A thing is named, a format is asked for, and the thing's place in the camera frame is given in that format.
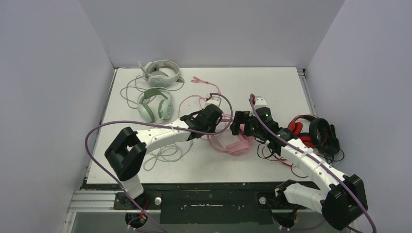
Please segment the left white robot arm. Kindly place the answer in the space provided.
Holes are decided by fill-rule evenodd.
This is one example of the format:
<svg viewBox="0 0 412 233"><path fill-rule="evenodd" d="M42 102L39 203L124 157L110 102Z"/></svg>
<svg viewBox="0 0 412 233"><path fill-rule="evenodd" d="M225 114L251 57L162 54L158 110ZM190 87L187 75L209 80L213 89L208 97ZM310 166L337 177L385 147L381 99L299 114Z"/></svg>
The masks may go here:
<svg viewBox="0 0 412 233"><path fill-rule="evenodd" d="M173 143L191 141L206 133L214 133L222 116L222 110L210 104L198 113L182 116L160 127L140 132L131 127L123 128L106 149L104 156L127 193L126 202L134 209L145 203L138 173L146 154Z"/></svg>

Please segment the pink cat-ear headphones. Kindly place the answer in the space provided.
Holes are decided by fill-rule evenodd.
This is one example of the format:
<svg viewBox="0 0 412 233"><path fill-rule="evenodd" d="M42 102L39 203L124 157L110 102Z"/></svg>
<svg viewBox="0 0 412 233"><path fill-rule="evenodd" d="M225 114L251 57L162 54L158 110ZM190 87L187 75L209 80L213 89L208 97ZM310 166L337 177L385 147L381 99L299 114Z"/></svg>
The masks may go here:
<svg viewBox="0 0 412 233"><path fill-rule="evenodd" d="M205 83L205 84L208 84L208 85L212 85L212 86L217 88L217 93L221 94L221 90L216 84L211 83L209 81L202 80L197 76L193 76L193 79L191 80L191 82L192 83ZM206 97L203 97L201 95L195 94L195 95L190 95L190 96L186 97L179 104L179 107L178 107L178 116L179 117L181 116L180 113L181 113L182 104L186 100L188 100L189 98L192 98L192 97L199 97L198 98L198 103L199 103L200 107L202 107L201 100L204 100L206 102ZM225 123L226 126L228 126L229 123L232 122L232 120L230 120L230 114L223 114L223 119L221 120L221 123L222 122ZM230 154L232 156L241 156L242 154L246 153L251 148L251 146L253 145L253 140L252 140L251 137L247 137L243 134L242 130L244 129L244 127L242 125L241 125L240 129L241 129L240 134L237 136L239 138L239 141L237 141L237 142L234 142L234 143L231 143L231 144L228 144L228 145L224 146L220 143L220 141L218 139L219 136L221 136L221 134L207 135L206 136L207 141L217 151L220 151L222 153L227 153L227 154Z"/></svg>

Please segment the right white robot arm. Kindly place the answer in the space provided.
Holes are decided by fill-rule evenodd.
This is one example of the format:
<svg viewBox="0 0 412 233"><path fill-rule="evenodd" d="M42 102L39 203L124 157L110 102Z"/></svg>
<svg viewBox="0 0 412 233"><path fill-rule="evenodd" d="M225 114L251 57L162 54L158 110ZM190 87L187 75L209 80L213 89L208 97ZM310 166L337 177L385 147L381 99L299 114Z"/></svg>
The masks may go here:
<svg viewBox="0 0 412 233"><path fill-rule="evenodd" d="M253 112L236 111L230 130L233 135L243 132L259 139L316 184L316 188L310 188L294 180L281 183L275 188L278 206L286 208L296 204L312 209L337 230L346 228L362 215L368 216L362 179L355 174L348 176L319 158L292 131L280 127L268 107Z"/></svg>

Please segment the mint green headphones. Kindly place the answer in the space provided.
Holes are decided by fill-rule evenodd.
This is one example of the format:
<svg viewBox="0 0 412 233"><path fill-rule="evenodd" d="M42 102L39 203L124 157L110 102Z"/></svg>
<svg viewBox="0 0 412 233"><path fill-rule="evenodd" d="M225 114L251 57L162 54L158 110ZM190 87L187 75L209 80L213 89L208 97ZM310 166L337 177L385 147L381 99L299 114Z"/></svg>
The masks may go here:
<svg viewBox="0 0 412 233"><path fill-rule="evenodd" d="M171 119L174 111L171 91L165 87L146 89L137 98L137 110L141 118L148 123L160 124ZM188 152L184 152L176 143L162 146L149 153L151 157L143 163L143 169L151 171L157 162L177 162Z"/></svg>

